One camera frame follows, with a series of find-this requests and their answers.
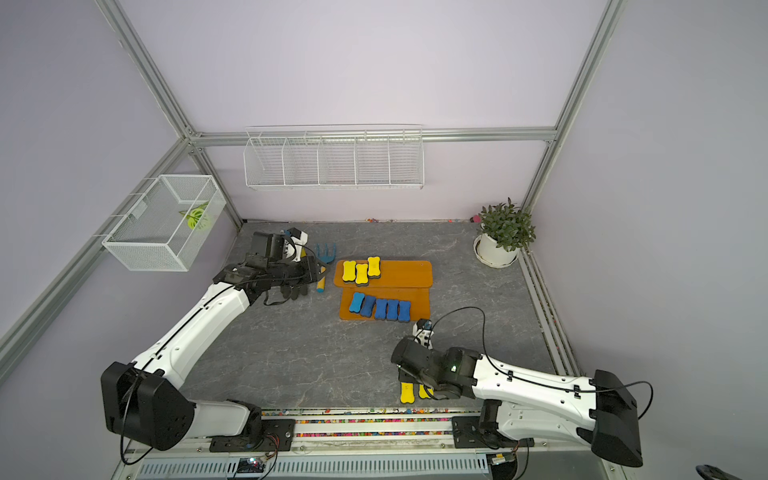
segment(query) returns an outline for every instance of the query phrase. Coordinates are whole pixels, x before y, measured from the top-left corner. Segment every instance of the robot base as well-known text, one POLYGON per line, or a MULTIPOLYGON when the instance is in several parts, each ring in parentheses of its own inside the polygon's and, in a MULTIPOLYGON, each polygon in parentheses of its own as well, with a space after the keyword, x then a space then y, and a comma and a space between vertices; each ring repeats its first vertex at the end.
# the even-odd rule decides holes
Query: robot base
POLYGON ((296 420, 292 419, 262 419, 262 435, 253 442, 250 435, 236 435, 232 437, 213 437, 210 440, 211 452, 272 452, 275 444, 268 435, 273 435, 280 440, 278 452, 290 450, 293 441, 293 427, 296 420))
MULTIPOLYGON (((513 449, 518 440, 507 439, 501 435, 492 438, 480 433, 480 415, 460 416, 451 418, 453 426, 453 446, 456 449, 513 449)), ((532 447, 533 439, 520 439, 521 447, 532 447)))

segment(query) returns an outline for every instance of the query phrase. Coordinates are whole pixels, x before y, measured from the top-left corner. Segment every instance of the wooden tray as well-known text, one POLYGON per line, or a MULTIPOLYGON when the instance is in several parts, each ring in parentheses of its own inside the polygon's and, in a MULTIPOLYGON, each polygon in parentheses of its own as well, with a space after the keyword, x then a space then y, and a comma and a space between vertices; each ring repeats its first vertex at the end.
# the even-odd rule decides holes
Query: wooden tray
MULTIPOLYGON (((368 263, 368 260, 356 260, 356 262, 368 263)), ((369 279, 368 286, 361 287, 358 287, 354 283, 344 283, 344 280, 341 280, 341 277, 344 274, 343 264, 344 260, 336 262, 336 273, 333 275, 333 284, 342 288, 360 288, 360 291, 366 295, 368 294, 366 293, 366 289, 377 287, 429 288, 432 286, 432 264, 425 260, 382 260, 381 278, 369 279)))
MULTIPOLYGON (((395 288, 395 287, 374 287, 361 286, 360 288, 345 288, 341 293, 341 307, 339 308, 339 318, 342 320, 376 320, 371 315, 370 318, 352 313, 349 311, 349 305, 352 303, 352 295, 355 292, 361 292, 373 295, 376 298, 386 298, 388 300, 408 300, 411 303, 411 321, 418 322, 419 319, 429 318, 429 288, 395 288)), ((394 322, 395 320, 380 320, 381 322, 394 322)))

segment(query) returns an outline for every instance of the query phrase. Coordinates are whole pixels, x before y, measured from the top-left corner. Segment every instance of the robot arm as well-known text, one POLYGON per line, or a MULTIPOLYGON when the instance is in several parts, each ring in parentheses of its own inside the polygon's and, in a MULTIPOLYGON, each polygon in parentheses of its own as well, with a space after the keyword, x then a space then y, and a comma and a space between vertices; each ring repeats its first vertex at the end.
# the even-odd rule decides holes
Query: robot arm
POLYGON ((133 362, 109 366, 101 375, 107 429, 158 450, 182 439, 218 435, 244 435, 245 443, 258 445, 263 437, 258 407, 190 401, 178 389, 208 346, 262 293, 280 286, 288 300, 324 276, 320 267, 327 265, 300 256, 306 241, 306 233, 297 229, 255 233, 245 260, 219 272, 168 333, 133 362))
POLYGON ((445 353, 406 337, 392 353, 401 382, 422 383, 436 399, 484 399, 478 430, 489 445, 537 437, 591 445, 619 465, 642 466, 637 402, 610 372, 555 376, 510 366, 474 350, 445 353), (517 406, 530 406, 525 414, 517 406))

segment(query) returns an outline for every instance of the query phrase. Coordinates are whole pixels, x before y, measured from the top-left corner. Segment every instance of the wire mesh basket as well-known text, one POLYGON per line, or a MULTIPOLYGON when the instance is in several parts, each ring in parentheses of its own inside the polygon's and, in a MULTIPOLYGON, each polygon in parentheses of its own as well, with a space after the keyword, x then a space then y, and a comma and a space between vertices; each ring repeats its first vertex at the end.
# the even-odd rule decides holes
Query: wire mesh basket
POLYGON ((263 189, 421 188, 420 128, 401 131, 248 131, 248 187, 263 189))
POLYGON ((210 175, 160 175, 102 244, 129 270, 186 272, 226 204, 210 175))

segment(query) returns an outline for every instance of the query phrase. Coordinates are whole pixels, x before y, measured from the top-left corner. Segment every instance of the blue sponge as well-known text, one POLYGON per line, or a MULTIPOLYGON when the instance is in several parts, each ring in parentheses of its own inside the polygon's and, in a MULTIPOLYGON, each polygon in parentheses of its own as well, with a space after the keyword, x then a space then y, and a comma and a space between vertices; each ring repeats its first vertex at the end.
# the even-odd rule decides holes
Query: blue sponge
POLYGON ((376 313, 373 315, 373 318, 377 320, 384 320, 386 318, 386 299, 376 299, 376 313))
POLYGON ((397 300, 386 301, 386 319, 397 320, 397 300))
POLYGON ((400 300, 400 314, 397 317, 401 322, 411 321, 411 303, 407 300, 400 300))
POLYGON ((362 306, 362 299, 366 298, 364 293, 355 292, 352 295, 352 303, 349 305, 349 311, 352 313, 360 313, 360 307, 362 306))
POLYGON ((362 302, 362 308, 360 309, 360 315, 371 318, 373 314, 373 304, 376 302, 376 297, 366 295, 366 299, 362 302))

